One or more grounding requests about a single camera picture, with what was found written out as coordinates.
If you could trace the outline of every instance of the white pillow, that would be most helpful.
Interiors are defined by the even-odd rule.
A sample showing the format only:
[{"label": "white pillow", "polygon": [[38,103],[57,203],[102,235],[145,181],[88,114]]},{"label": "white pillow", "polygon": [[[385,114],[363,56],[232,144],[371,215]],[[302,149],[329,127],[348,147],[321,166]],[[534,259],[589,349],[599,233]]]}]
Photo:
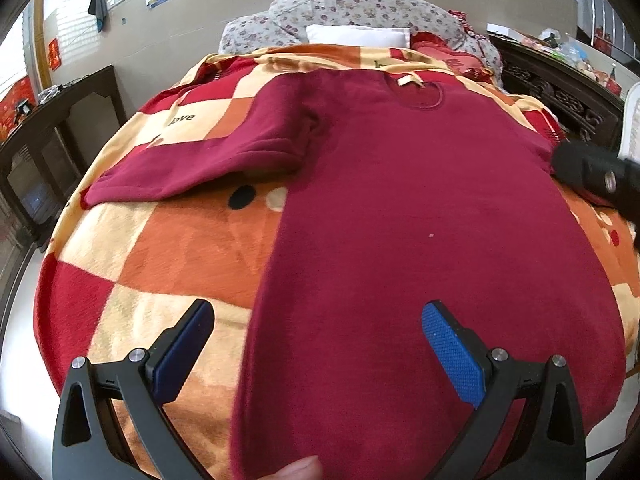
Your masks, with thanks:
[{"label": "white pillow", "polygon": [[309,25],[309,43],[331,43],[382,48],[409,48],[408,28],[373,28],[361,25]]}]

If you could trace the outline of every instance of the red banner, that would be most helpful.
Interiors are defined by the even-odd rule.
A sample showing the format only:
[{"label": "red banner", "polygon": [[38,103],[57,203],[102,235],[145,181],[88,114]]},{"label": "red banner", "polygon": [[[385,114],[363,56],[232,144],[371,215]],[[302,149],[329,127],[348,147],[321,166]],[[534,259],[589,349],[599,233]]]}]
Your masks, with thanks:
[{"label": "red banner", "polygon": [[57,70],[62,65],[62,60],[60,59],[60,45],[58,44],[58,38],[54,38],[49,43],[49,53],[47,54],[47,60],[49,61],[49,68],[52,70]]},{"label": "red banner", "polygon": [[25,99],[32,105],[36,105],[36,97],[33,95],[29,76],[14,83],[4,99],[0,101],[0,142],[3,142],[15,128],[15,107]]}]

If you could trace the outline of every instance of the human hand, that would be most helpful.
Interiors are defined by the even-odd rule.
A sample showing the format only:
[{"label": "human hand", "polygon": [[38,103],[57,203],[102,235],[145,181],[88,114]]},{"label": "human hand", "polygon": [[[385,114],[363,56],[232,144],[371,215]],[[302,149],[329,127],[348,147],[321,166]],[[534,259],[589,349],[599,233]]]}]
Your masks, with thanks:
[{"label": "human hand", "polygon": [[322,480],[322,465],[317,456],[308,456],[260,480]]}]

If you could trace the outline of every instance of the blue gripper pad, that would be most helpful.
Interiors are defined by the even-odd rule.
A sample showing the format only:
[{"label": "blue gripper pad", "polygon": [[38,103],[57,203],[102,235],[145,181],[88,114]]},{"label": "blue gripper pad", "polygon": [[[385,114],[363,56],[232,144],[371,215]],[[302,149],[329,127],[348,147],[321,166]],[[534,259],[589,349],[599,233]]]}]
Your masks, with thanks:
[{"label": "blue gripper pad", "polygon": [[480,406],[486,393],[482,368],[433,303],[422,310],[422,331],[460,399]]},{"label": "blue gripper pad", "polygon": [[152,395],[159,406],[174,402],[177,398],[213,331],[211,304],[204,300],[197,301],[201,301],[200,306],[154,369]]}]

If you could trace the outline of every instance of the black towel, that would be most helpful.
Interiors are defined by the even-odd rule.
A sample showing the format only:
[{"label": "black towel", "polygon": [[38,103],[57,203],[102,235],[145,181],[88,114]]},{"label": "black towel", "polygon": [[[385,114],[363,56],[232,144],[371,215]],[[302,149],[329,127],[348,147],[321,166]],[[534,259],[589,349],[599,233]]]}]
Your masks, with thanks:
[{"label": "black towel", "polygon": [[96,17],[98,32],[101,32],[104,27],[104,22],[109,15],[107,0],[91,0],[91,3],[89,3],[88,12],[89,14],[92,14]]}]

